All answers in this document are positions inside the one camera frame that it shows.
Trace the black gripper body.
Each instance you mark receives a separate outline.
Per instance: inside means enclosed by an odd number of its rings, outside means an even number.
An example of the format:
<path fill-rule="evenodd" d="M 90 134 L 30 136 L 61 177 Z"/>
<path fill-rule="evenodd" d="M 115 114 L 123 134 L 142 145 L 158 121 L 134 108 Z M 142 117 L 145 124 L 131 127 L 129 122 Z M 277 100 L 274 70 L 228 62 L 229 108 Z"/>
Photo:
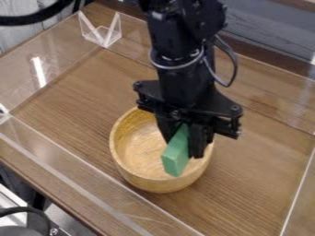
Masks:
<path fill-rule="evenodd" d="M 157 80 L 138 80 L 138 108 L 146 112 L 166 113 L 191 124 L 209 125 L 214 135 L 238 138 L 242 105 L 217 88 L 206 68 L 159 70 Z"/>

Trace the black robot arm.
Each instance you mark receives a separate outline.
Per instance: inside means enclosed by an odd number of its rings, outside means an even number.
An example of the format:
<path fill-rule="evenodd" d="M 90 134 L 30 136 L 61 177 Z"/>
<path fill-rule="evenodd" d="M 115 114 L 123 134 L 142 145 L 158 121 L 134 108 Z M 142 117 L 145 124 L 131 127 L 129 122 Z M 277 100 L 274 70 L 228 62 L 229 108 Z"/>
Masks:
<path fill-rule="evenodd" d="M 150 62 L 155 80 L 134 83 L 138 108 L 155 115 L 165 141 L 187 126 L 189 156 L 205 155 L 214 136 L 237 138 L 244 107 L 226 97 L 218 86 L 230 87 L 233 79 L 215 72 L 214 50 L 221 49 L 233 62 L 236 52 L 222 40 L 228 26 L 228 6 L 221 0 L 138 0 L 150 32 Z"/>

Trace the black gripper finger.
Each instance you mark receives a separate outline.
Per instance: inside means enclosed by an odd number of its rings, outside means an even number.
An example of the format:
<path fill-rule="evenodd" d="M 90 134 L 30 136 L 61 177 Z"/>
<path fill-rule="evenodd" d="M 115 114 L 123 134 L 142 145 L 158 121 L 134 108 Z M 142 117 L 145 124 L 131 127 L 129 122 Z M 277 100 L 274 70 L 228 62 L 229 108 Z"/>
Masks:
<path fill-rule="evenodd" d="M 175 119 L 171 115 L 166 113 L 155 114 L 158 127 L 165 138 L 165 141 L 169 143 L 173 136 L 177 134 L 178 129 L 182 125 L 182 121 Z"/>
<path fill-rule="evenodd" d="M 209 125 L 191 124 L 189 127 L 189 153 L 195 159 L 205 156 L 205 150 L 213 143 L 214 130 Z"/>

